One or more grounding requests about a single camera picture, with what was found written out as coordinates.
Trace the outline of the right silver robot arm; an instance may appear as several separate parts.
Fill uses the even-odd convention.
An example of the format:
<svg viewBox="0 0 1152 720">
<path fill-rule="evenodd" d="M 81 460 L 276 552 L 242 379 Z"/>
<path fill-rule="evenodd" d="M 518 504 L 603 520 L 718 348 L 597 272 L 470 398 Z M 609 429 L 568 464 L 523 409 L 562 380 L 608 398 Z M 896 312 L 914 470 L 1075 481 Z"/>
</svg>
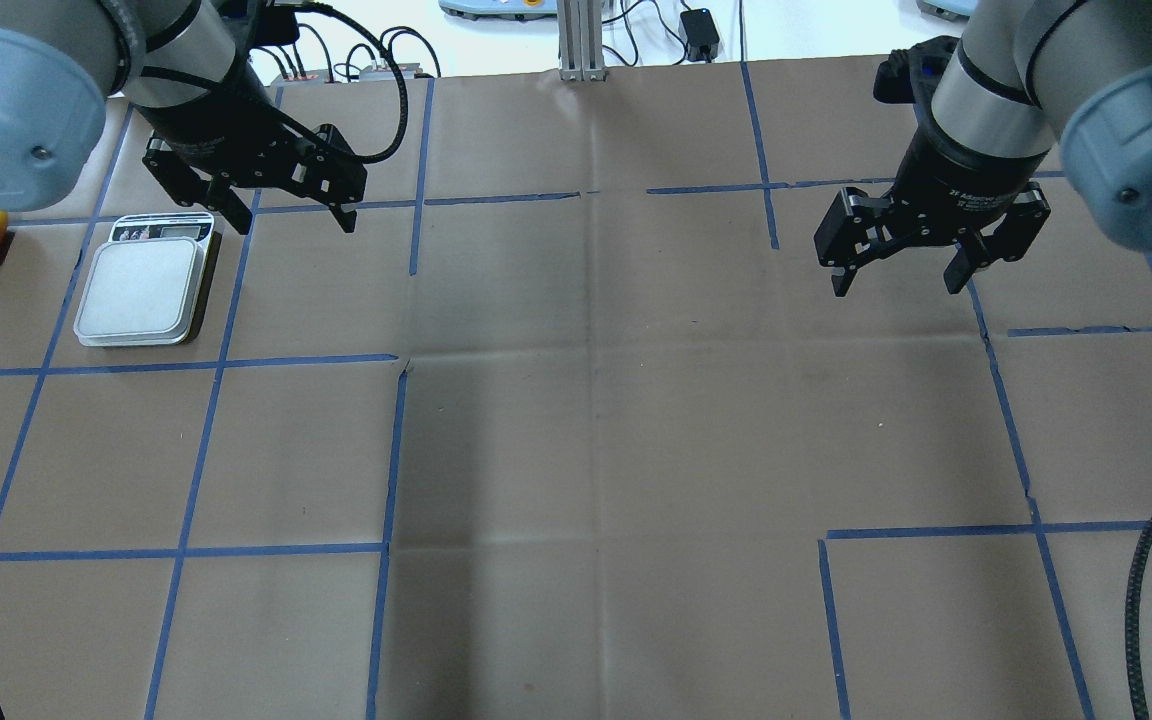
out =
<svg viewBox="0 0 1152 720">
<path fill-rule="evenodd" d="M 960 37 L 892 51 L 873 97 L 916 128 L 890 190 L 842 188 L 814 232 L 838 297 L 905 249 L 955 249 L 950 293 L 1023 259 L 1052 149 L 1100 232 L 1152 253 L 1152 1 L 980 1 Z"/>
</svg>

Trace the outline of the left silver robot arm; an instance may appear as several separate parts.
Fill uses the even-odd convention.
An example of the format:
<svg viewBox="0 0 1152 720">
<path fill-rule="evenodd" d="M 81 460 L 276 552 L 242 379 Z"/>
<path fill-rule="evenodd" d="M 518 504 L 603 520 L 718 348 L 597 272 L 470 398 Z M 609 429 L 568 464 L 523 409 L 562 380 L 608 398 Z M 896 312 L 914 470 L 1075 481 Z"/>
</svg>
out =
<svg viewBox="0 0 1152 720">
<path fill-rule="evenodd" d="M 151 129 L 143 167 L 180 209 L 238 232 L 241 190 L 280 190 L 356 227 L 366 159 L 338 128 L 274 108 L 250 67 L 283 1 L 0 1 L 0 209 L 37 211 L 77 185 L 122 96 Z"/>
</svg>

